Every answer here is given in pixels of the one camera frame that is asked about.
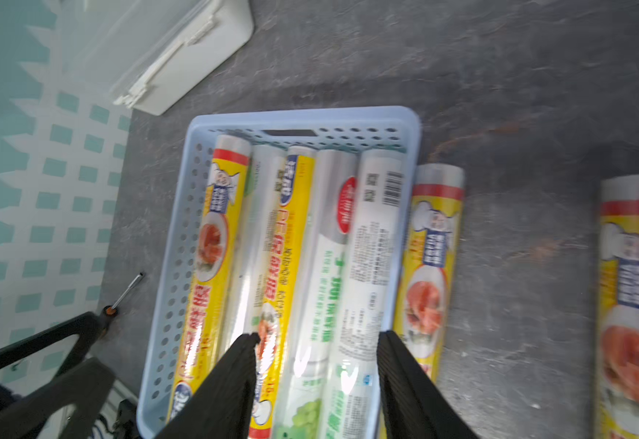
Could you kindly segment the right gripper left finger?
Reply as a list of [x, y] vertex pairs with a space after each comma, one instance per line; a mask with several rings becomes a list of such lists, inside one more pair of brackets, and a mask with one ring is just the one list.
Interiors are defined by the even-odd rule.
[[226, 351], [182, 412], [159, 438], [246, 438], [256, 384], [256, 333], [242, 334]]

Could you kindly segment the yellow red wrap roll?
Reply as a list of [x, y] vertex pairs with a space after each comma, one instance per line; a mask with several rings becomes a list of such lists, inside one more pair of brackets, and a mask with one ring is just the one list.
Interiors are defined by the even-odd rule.
[[447, 164], [417, 167], [392, 330], [431, 382], [447, 329], [466, 174]]

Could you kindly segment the clear green wrap roll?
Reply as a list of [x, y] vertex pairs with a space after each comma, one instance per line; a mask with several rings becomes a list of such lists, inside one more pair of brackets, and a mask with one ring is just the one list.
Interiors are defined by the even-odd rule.
[[257, 330], [266, 285], [286, 150], [255, 145], [244, 190], [240, 233], [222, 326], [220, 353]]

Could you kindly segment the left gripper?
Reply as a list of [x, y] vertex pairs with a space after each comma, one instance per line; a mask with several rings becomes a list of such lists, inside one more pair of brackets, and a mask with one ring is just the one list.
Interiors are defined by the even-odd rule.
[[0, 438], [89, 438], [116, 381], [90, 354], [105, 332], [86, 312], [0, 348]]

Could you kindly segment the white clear wrap roll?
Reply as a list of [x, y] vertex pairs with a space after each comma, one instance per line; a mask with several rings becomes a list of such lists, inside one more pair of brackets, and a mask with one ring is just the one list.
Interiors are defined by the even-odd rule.
[[361, 154], [320, 438], [361, 438], [369, 424], [404, 157], [402, 151], [378, 148]]

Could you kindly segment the yellow blue-label wrap roll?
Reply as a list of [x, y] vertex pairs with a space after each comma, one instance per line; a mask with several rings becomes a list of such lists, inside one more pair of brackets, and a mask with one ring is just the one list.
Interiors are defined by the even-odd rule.
[[596, 438], [639, 438], [639, 175], [602, 184]]

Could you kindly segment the white green wrap roll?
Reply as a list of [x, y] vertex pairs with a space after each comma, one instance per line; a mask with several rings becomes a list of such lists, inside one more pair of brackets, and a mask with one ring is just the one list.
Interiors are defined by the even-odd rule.
[[359, 155], [347, 149], [317, 154], [297, 299], [289, 329], [290, 355], [275, 410], [273, 438], [314, 438], [341, 295]]

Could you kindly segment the yellow orange wrap roll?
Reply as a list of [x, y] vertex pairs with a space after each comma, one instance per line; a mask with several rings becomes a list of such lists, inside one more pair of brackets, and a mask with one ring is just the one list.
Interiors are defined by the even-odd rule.
[[200, 216], [194, 274], [171, 390], [169, 422], [191, 401], [218, 358], [251, 153], [252, 145], [242, 138], [217, 137]]

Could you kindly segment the light blue plastic basket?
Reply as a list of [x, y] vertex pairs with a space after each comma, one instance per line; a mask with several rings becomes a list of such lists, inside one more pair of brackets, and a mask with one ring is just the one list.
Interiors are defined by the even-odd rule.
[[156, 437], [165, 427], [165, 417], [174, 386], [175, 356], [180, 345], [184, 310], [189, 294], [191, 265], [203, 207], [213, 146], [221, 134], [244, 137], [261, 144], [305, 145], [315, 148], [353, 146], [359, 149], [390, 146], [405, 150], [400, 217], [395, 234], [395, 253], [390, 262], [388, 294], [381, 329], [394, 322], [410, 216], [410, 199], [422, 140], [422, 123], [404, 106], [304, 109], [255, 113], [199, 115], [189, 124], [183, 145], [180, 173], [161, 274], [151, 320], [149, 346], [139, 393], [138, 431], [144, 438]]

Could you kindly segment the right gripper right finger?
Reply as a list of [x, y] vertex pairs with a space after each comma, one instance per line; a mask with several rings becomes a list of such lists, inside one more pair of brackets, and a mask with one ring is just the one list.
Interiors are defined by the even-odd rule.
[[475, 438], [394, 331], [379, 334], [381, 409], [389, 438]]

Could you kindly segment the yellow red-end wrap roll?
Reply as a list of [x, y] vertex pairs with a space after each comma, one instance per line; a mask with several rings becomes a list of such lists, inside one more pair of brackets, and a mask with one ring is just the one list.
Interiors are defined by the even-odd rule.
[[286, 361], [288, 331], [310, 205], [317, 151], [291, 146], [281, 179], [257, 334], [250, 438], [269, 438]]

